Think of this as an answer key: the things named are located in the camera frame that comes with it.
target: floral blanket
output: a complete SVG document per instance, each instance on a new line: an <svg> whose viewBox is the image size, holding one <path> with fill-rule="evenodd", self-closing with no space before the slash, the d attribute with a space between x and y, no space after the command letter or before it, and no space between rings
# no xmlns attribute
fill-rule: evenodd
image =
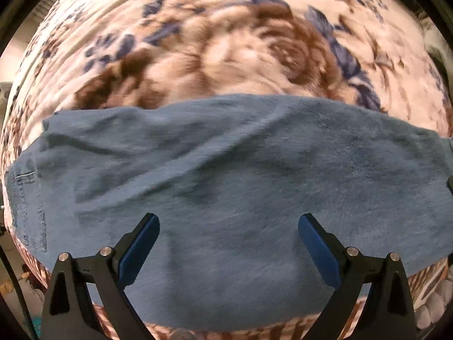
<svg viewBox="0 0 453 340"><path fill-rule="evenodd" d="M58 0L11 89L1 177L61 109L154 109L229 93L326 97L451 135L448 91L418 21L397 0ZM49 273L5 221L34 274ZM409 279L416 308L447 275L447 259ZM342 337L351 333L364 298ZM106 334L116 338L102 308ZM298 339L316 314L206 338ZM156 339L171 329L149 325Z"/></svg>

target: black cable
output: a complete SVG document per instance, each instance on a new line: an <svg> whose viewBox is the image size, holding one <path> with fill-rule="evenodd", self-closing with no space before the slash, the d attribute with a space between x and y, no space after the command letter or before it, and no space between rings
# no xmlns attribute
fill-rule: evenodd
<svg viewBox="0 0 453 340"><path fill-rule="evenodd" d="M8 261L8 257L6 253L3 251L3 248L0 245L0 259L3 262L3 265L10 276L11 282L13 283L14 289L16 290L17 299L19 299L20 307L22 308L23 316L25 317L25 322L27 323L27 327L29 328L32 340L39 340L38 335L36 334L35 327L33 326L33 322L31 320L30 312L27 307L27 303L25 302L25 298L23 297L22 289L20 288L19 281L17 280L16 275L14 274L14 270L11 267L10 261Z"/></svg>

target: blue gripper pad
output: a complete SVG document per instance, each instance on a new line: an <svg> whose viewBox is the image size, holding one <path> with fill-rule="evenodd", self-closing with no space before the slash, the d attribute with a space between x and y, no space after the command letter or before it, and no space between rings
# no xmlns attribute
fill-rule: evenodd
<svg viewBox="0 0 453 340"><path fill-rule="evenodd" d="M153 213L147 214L149 220L129 245L128 250L118 262L118 280L123 287L132 285L137 278L144 261L160 233L159 218Z"/></svg>
<svg viewBox="0 0 453 340"><path fill-rule="evenodd" d="M306 215L299 219L298 232L325 284L339 289L340 264Z"/></svg>

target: folded cloth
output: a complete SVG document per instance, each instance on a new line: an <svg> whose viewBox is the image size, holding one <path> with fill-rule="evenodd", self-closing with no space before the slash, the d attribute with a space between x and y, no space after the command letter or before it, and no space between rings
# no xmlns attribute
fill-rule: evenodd
<svg viewBox="0 0 453 340"><path fill-rule="evenodd" d="M453 252L451 140L378 112L231 95L43 125L6 177L16 235L51 269L157 214L126 288L145 322L221 332L320 311L332 290L297 235L306 212L366 255L398 252L408 275Z"/></svg>

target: metal pin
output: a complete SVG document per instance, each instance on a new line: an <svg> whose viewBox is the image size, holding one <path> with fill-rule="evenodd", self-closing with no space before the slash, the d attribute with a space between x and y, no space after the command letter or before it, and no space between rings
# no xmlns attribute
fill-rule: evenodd
<svg viewBox="0 0 453 340"><path fill-rule="evenodd" d="M390 258L391 258L392 261L398 262L399 261L399 254L395 253L395 252L392 252L392 253L390 253Z"/></svg>
<svg viewBox="0 0 453 340"><path fill-rule="evenodd" d="M109 246L105 246L105 247L103 247L103 248L99 251L99 253L101 254L101 256L106 257L106 256L108 256L110 253L112 253L112 248L109 247Z"/></svg>
<svg viewBox="0 0 453 340"><path fill-rule="evenodd" d="M66 252L64 252L64 253L62 253L62 254L60 254L60 255L58 256L58 260L60 260L61 262L64 262L64 261L67 260L68 258L69 258L69 254L66 253Z"/></svg>
<svg viewBox="0 0 453 340"><path fill-rule="evenodd" d="M358 256L359 250L354 246L350 246L350 247L348 247L348 249L346 249L346 253L348 255L350 255L351 257L355 257L355 256Z"/></svg>

